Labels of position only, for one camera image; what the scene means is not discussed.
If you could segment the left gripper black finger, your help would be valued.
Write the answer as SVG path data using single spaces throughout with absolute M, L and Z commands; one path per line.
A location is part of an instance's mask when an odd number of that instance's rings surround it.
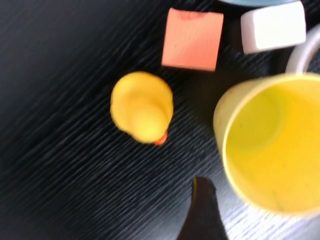
M 228 239 L 219 211 L 216 188 L 208 177 L 193 178 L 191 204 L 177 239 Z

